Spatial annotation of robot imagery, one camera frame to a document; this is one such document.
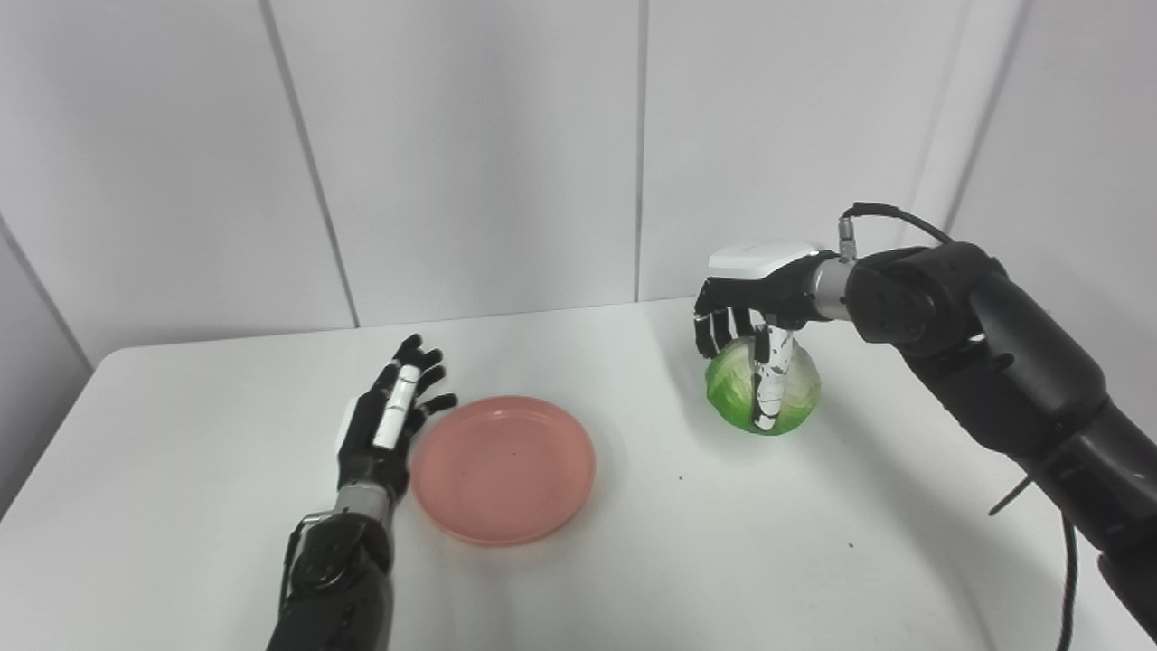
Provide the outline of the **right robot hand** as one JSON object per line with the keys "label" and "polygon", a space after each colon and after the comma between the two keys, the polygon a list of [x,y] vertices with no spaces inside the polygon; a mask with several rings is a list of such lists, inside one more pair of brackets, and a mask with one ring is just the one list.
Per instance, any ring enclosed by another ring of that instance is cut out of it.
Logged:
{"label": "right robot hand", "polygon": [[720,412],[747,432],[793,431],[809,410],[793,407],[789,376],[802,362],[797,331],[806,323],[850,320],[846,284],[852,262],[810,242],[772,242],[718,249],[694,302],[697,352],[718,367],[740,341],[744,365],[735,378],[747,397]]}

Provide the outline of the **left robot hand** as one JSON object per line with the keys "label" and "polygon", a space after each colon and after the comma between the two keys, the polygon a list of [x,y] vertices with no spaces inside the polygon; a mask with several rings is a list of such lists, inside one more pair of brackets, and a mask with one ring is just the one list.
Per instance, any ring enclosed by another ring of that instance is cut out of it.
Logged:
{"label": "left robot hand", "polygon": [[445,380],[445,355],[426,349],[412,334],[401,341],[373,386],[359,395],[336,453],[339,489],[352,484],[379,486],[391,500],[410,489],[410,447],[418,432],[439,413],[458,405],[458,395],[425,394]]}

